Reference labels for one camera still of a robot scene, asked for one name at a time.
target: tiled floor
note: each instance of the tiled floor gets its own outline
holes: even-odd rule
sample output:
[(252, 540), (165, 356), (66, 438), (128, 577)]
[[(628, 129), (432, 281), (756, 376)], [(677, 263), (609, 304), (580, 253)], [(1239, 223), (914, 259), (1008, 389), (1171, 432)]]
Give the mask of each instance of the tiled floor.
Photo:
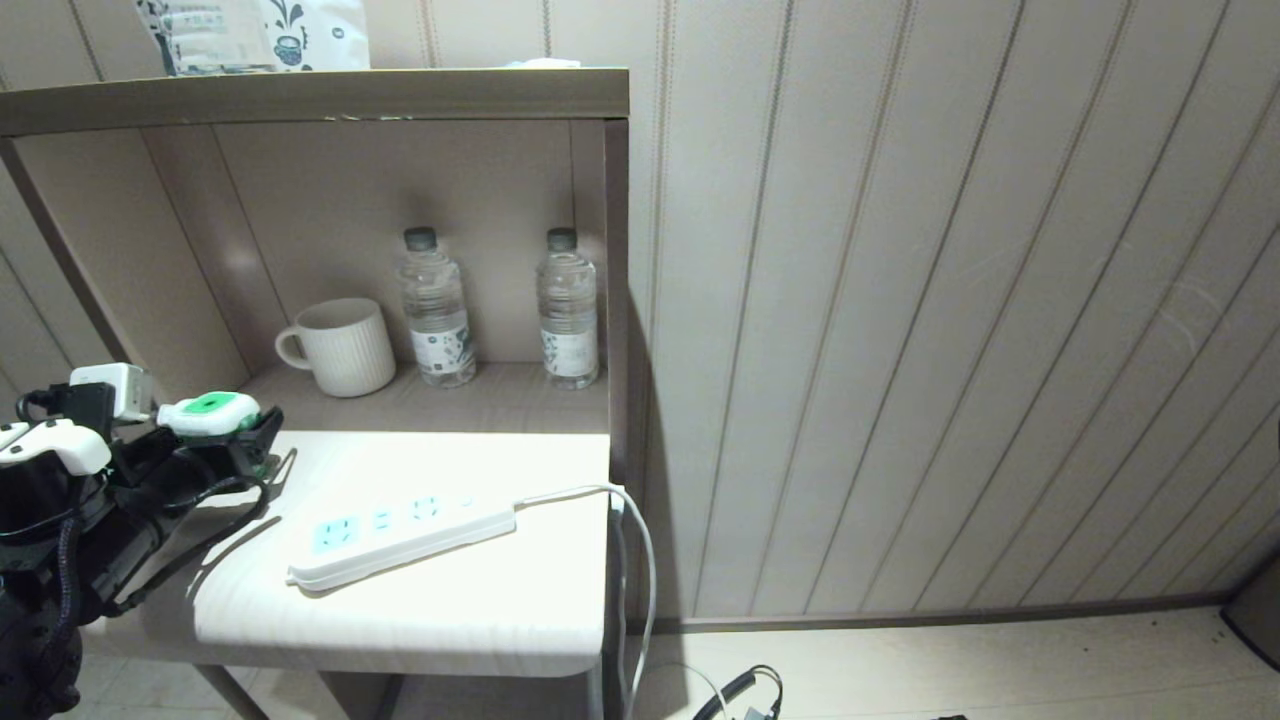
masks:
[[(785, 719), (1280, 720), (1280, 674), (1245, 650), (1213, 610), (1044, 623), (716, 633), (655, 638), (636, 720), (689, 719), (709, 697), (682, 661), (719, 683), (753, 662), (786, 682)], [(342, 720), (314, 675), (236, 669), (273, 720)], [(183, 665), (92, 657), (77, 719), (236, 720)], [(731, 708), (765, 708), (760, 683)], [(460, 714), (448, 720), (468, 720)], [(536, 712), (522, 717), (538, 716)], [(484, 720), (498, 720), (484, 717)]]
[[(232, 667), (271, 720), (346, 720), (311, 673)], [(76, 720), (238, 720), (189, 665), (88, 656)]]

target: green button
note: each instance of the green button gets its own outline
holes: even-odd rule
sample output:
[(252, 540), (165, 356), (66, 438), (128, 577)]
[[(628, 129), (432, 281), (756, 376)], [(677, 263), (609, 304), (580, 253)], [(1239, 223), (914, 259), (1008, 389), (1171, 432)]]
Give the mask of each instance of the green button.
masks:
[(187, 404), (182, 411), (188, 415), (207, 415), (210, 413), (216, 413), (219, 407), (227, 406), (233, 400), (236, 400), (234, 392), (206, 392)]

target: mug handle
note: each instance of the mug handle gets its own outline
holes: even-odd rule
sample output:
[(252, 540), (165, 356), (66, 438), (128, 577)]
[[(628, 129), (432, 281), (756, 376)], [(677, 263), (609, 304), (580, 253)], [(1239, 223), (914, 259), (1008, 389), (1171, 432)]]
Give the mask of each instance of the mug handle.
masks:
[(288, 345), (284, 342), (291, 337), (297, 337), (300, 332), (301, 331), (297, 325), (289, 325), (280, 331), (280, 334), (275, 336), (275, 354), (280, 356), (280, 360), (284, 360), (300, 370), (310, 370), (311, 361), (289, 350)]

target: black cable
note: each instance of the black cable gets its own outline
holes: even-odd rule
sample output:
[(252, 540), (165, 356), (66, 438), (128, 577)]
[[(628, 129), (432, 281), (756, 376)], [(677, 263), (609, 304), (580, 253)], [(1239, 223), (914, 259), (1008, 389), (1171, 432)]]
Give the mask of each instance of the black cable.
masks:
[(204, 492), (196, 493), (196, 495), (188, 497), (187, 500), (179, 500), (178, 502), (169, 502), (166, 505), (161, 505), (161, 507), (164, 507), (165, 510), (187, 510), (187, 509), (195, 507), (195, 506), (200, 505), (201, 502), (209, 500), (210, 497), (214, 497), (215, 495), (219, 495), (220, 492), (223, 492), (223, 491), (225, 491), (228, 488), (236, 487), (236, 486), (238, 486), (238, 484), (241, 484), (243, 482), (244, 480), (241, 479), (241, 478), (224, 478), (224, 479), (218, 480), (216, 483), (209, 486), (209, 489), (206, 489)]
[(67, 661), (67, 648), (79, 620), (81, 597), (76, 550), (83, 528), (84, 520), (77, 514), (63, 520), (58, 533), (58, 584), (61, 588), (61, 597), (58, 603), (58, 623), (42, 653), (47, 678), (58, 675), (63, 662)]
[(778, 720), (782, 715), (782, 674), (768, 665), (753, 665), (749, 671), (764, 675), (778, 685), (778, 700), (769, 707), (769, 717)]
[(23, 393), (18, 396), (18, 400), (15, 400), (13, 404), (13, 413), (23, 423), (32, 424), (35, 423), (35, 420), (31, 419), (31, 411), (27, 409), (27, 395), (29, 393)]
[(106, 615), (108, 618), (119, 618), (120, 615), (124, 615), (129, 610), (133, 610), (134, 607), (141, 605), (142, 601), (145, 601), (147, 596), (151, 594), (152, 591), (163, 585), (165, 580), (177, 574), (178, 570), (182, 570), (182, 568), (186, 566), (188, 562), (200, 557), (205, 552), (209, 552), (209, 550), (212, 548), (215, 544), (232, 537), (233, 534), (243, 529), (246, 525), (248, 525), (257, 518), (262, 516), (262, 512), (266, 511), (266, 506), (270, 502), (270, 496), (266, 489), (266, 483), (264, 483), (256, 475), (247, 475), (243, 479), (250, 482), (251, 484), (253, 484), (253, 487), (257, 488), (259, 492), (257, 502), (253, 503), (253, 507), (251, 507), (247, 512), (237, 518), (236, 521), (233, 521), (230, 525), (227, 525), (221, 530), (218, 530), (212, 536), (209, 536), (209, 538), (191, 546), (189, 548), (183, 551), (182, 555), (170, 560), (155, 575), (151, 575), (151, 579), (148, 579), (141, 588), (133, 591), (129, 594), (129, 597), (124, 600), (124, 602), (120, 603), (108, 602), (102, 607), (102, 615)]
[(93, 479), (97, 480), (97, 489), (95, 489), (87, 497), (84, 497), (84, 500), (82, 500), (78, 505), (76, 505), (76, 507), (70, 507), (68, 510), (63, 510), (58, 515), (51, 515), (49, 518), (45, 518), (44, 520), (40, 520), (38, 523), (32, 523), (32, 524), (27, 525), (26, 528), (19, 528), (17, 530), (3, 532), (3, 533), (0, 533), (0, 541), (4, 541), (4, 539), (12, 541), (12, 539), (22, 538), (22, 536), (26, 536), (26, 534), (29, 534), (29, 533), (35, 533), (37, 530), (42, 530), (42, 529), (49, 528), (51, 525), (58, 525), (59, 523), (67, 520), (68, 518), (70, 518), (73, 515), (79, 515), (79, 512), (84, 509), (86, 505), (90, 503), (90, 501), (92, 501), (97, 496), (102, 495), (102, 489), (106, 487), (106, 482), (102, 480), (102, 478), (100, 478), (97, 475), (93, 475)]
[[(733, 702), (733, 698), (746, 692), (748, 688), (755, 684), (755, 676), (764, 675), (773, 680), (778, 685), (778, 700), (773, 701), (773, 706), (769, 708), (771, 720), (778, 720), (782, 712), (782, 675), (769, 667), (768, 665), (753, 665), (746, 673), (742, 673), (737, 678), (733, 678), (723, 688), (721, 688), (721, 696), (724, 697), (724, 702)], [(705, 705), (694, 715), (694, 720), (712, 720), (719, 712), (724, 712), (728, 717), (728, 708), (721, 705), (719, 696), (713, 697), (707, 701)]]

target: white cable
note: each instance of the white cable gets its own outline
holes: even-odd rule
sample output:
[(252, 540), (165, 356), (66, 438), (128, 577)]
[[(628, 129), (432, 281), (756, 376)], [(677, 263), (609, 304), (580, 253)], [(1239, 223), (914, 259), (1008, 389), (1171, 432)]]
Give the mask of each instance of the white cable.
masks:
[[(527, 507), (530, 505), (540, 505), (543, 502), (571, 500), (595, 492), (609, 492), (621, 497), (622, 501), (626, 502), (627, 510), (631, 511), (631, 516), (636, 519), (636, 525), (640, 528), (640, 537), (644, 538), (644, 551), (649, 559), (649, 611), (644, 619), (644, 634), (640, 637), (640, 659), (636, 661), (636, 673), (631, 680), (631, 693), (623, 698), (625, 710), (622, 712), (622, 717), (623, 720), (631, 720), (631, 711), (635, 708), (636, 692), (640, 689), (640, 678), (644, 676), (644, 661), (649, 656), (649, 638), (653, 637), (653, 619), (658, 612), (658, 565), (653, 556), (653, 536), (649, 534), (649, 525), (645, 524), (644, 518), (640, 515), (640, 509), (636, 507), (636, 502), (631, 500), (627, 491), (620, 486), (612, 486), (608, 483), (579, 486), (547, 495), (526, 497), (525, 500), (517, 501), (516, 506)], [(626, 568), (623, 568), (622, 571), (626, 574)]]
[(614, 516), (609, 509), (609, 529), (617, 536), (618, 566), (622, 568), (618, 578), (618, 688), (623, 693), (622, 702), (628, 702), (627, 692), (627, 571), (630, 560), (627, 559), (627, 538), (622, 534), (622, 516)]
[(692, 674), (695, 674), (699, 678), (701, 678), (703, 680), (705, 680), (707, 684), (712, 687), (712, 692), (716, 693), (716, 700), (721, 701), (721, 712), (724, 714), (724, 720), (732, 720), (730, 717), (730, 715), (728, 715), (728, 703), (724, 702), (724, 693), (721, 692), (719, 685), (717, 685), (714, 680), (712, 680), (709, 676), (707, 676), (707, 673), (703, 673), (698, 667), (694, 667), (692, 665), (687, 665), (687, 664), (681, 662), (678, 660), (672, 660), (671, 662), (663, 662), (662, 665), (654, 665), (653, 666), (654, 670), (657, 670), (659, 667), (684, 667), (685, 670), (689, 670)]

